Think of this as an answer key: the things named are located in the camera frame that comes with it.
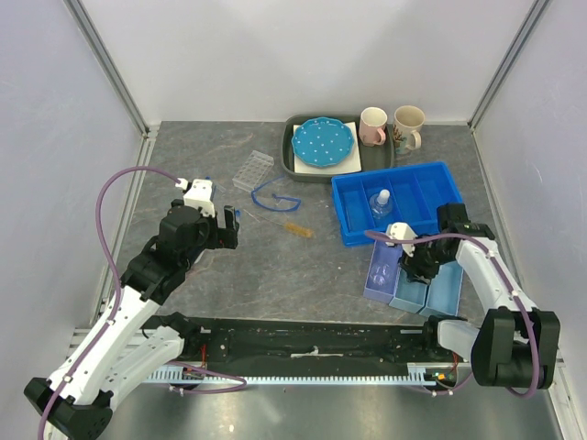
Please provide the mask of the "clear glass beaker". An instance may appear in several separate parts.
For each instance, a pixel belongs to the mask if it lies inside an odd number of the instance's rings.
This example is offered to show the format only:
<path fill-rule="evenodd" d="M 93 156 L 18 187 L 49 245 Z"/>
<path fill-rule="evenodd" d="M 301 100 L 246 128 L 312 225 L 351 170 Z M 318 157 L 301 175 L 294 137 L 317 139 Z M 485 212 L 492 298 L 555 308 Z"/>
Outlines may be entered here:
<path fill-rule="evenodd" d="M 396 274 L 396 268 L 389 264 L 372 264 L 369 272 L 369 283 L 373 288 L 388 285 Z"/>

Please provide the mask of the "round glass flask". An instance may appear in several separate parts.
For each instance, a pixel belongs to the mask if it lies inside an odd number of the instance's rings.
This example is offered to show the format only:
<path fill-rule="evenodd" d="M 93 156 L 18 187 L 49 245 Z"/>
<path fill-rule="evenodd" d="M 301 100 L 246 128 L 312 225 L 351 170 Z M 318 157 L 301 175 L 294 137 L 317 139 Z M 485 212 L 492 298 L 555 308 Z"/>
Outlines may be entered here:
<path fill-rule="evenodd" d="M 393 210 L 391 193 L 381 189 L 370 198 L 371 214 L 374 218 L 384 218 Z"/>

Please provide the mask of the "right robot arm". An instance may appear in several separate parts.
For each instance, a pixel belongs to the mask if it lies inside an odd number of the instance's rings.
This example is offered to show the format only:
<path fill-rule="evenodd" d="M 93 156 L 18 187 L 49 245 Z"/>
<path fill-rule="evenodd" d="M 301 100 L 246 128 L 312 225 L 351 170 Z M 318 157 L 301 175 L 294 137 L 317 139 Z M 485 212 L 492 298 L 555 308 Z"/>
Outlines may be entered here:
<path fill-rule="evenodd" d="M 410 281 L 430 284 L 442 266 L 457 263 L 471 280 L 485 312 L 480 327 L 441 319 L 420 337 L 422 354 L 434 361 L 451 351 L 469 360 L 476 382 L 520 397 L 550 387 L 559 347 L 560 321 L 523 292 L 506 267 L 489 226 L 470 220 L 462 203 L 437 209 L 436 235 L 418 235 L 406 223 L 387 234 L 403 249 L 400 265 Z"/>

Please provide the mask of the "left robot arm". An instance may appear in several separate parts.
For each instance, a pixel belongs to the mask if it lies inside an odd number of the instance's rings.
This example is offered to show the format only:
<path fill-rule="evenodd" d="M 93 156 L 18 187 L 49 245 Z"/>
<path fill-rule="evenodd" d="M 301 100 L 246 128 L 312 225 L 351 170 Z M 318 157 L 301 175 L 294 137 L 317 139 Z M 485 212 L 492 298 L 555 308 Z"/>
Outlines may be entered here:
<path fill-rule="evenodd" d="M 48 378 L 34 378 L 24 393 L 41 416 L 42 439 L 96 439 L 120 403 L 151 373 L 201 350 L 195 326 L 180 313 L 128 354 L 135 333 L 160 309 L 206 249 L 238 245 L 238 216 L 224 208 L 225 226 L 201 209 L 176 203 L 159 232 L 128 263 L 116 292 L 84 341 Z"/>

